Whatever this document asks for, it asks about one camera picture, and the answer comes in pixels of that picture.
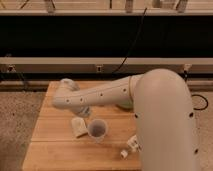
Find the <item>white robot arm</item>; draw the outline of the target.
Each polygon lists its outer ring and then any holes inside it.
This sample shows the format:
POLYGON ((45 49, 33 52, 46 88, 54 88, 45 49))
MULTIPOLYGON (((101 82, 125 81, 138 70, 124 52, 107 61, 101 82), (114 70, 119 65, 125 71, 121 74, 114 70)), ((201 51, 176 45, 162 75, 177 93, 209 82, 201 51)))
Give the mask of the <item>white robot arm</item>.
POLYGON ((63 79, 53 105, 84 117, 89 106, 125 100, 133 102, 142 171, 201 171, 191 93, 174 71, 154 69, 81 90, 63 79))

